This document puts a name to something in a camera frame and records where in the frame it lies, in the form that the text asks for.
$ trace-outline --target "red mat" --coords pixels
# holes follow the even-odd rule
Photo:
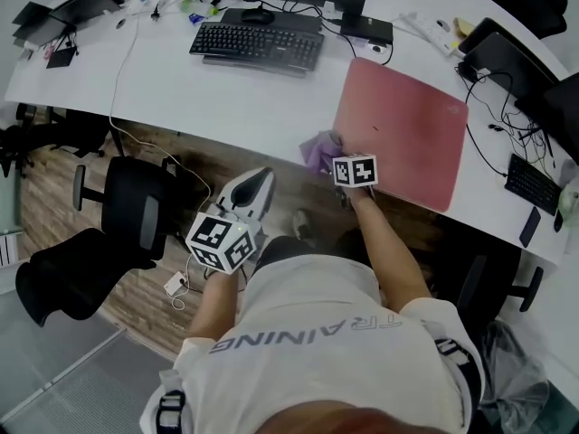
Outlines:
[[[376,155],[378,190],[445,212],[459,172],[468,115],[463,101],[356,58],[334,129],[347,155]]]

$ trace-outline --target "wooden floor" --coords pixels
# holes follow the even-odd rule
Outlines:
[[[290,233],[291,217],[298,208],[305,208],[311,213],[315,232],[325,243],[330,243],[343,231],[356,226],[354,215],[340,208],[327,176],[311,175],[304,167],[198,137],[139,124],[121,123],[121,126],[140,140],[155,143],[172,154],[180,155],[186,166],[214,186],[215,193],[219,193],[233,177],[247,170],[265,165],[272,167],[277,177],[277,187],[270,213],[264,219],[264,230],[271,237]],[[155,148],[138,145],[126,136],[123,136],[123,143],[128,155],[161,164],[164,156]],[[111,139],[104,150],[105,157],[89,155],[84,159],[48,148],[32,153],[34,167],[26,169],[27,176],[22,185],[24,235],[20,237],[21,259],[65,241],[86,228],[100,227],[99,205],[88,201],[82,212],[72,208],[72,181],[77,165],[85,164],[88,169],[86,185],[102,191],[109,161],[117,155]],[[189,207],[183,214],[186,230],[205,195],[204,186],[191,176],[191,182],[184,185],[184,191],[195,190],[198,190],[197,196],[191,197]],[[386,195],[379,195],[378,203],[416,255],[425,277],[429,278],[432,274],[432,257],[443,237],[437,216]],[[154,345],[169,353],[178,352],[185,330],[200,303],[200,295],[188,293],[183,297],[185,310],[176,311],[171,307],[163,285],[176,271],[184,271],[187,256],[188,252],[175,239],[168,239],[165,257],[157,263],[157,268],[130,271],[113,289],[103,306],[104,310]],[[192,287],[203,288],[202,271],[194,264],[192,262],[190,268]]]

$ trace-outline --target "purple cloth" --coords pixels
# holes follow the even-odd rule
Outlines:
[[[299,145],[306,167],[315,174],[332,170],[332,159],[343,155],[339,135],[333,130],[319,132],[315,137]]]

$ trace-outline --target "trash bag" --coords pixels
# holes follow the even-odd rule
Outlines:
[[[500,321],[487,326],[479,351],[487,376],[480,408],[489,416],[497,410],[505,433],[527,432],[549,398],[543,365],[525,353],[509,326]]]

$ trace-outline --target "computer mouse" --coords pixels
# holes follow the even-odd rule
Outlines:
[[[242,13],[243,23],[254,23],[254,24],[271,24],[275,20],[275,14],[270,10],[265,8],[252,8],[250,10],[245,10]]]

